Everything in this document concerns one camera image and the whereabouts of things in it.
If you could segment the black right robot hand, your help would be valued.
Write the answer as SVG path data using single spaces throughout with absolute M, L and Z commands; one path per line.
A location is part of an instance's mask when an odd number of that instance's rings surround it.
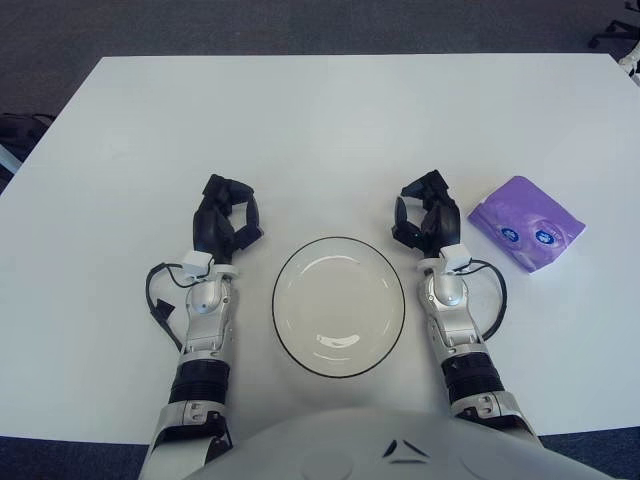
M 438 170 L 432 170 L 401 190 L 394 207 L 393 238 L 420 250 L 425 258 L 436 258 L 442 248 L 461 239 L 460 210 L 449 196 L 449 186 Z M 407 217 L 405 198 L 422 202 L 425 215 L 419 226 Z

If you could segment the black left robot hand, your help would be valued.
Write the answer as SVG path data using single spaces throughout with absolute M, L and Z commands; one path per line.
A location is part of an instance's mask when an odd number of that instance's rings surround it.
M 216 264 L 231 264 L 233 254 L 244 250 L 263 235 L 254 190 L 239 181 L 213 174 L 193 216 L 193 246 L 209 253 Z M 235 230 L 230 221 L 234 205 L 246 205 L 246 224 Z

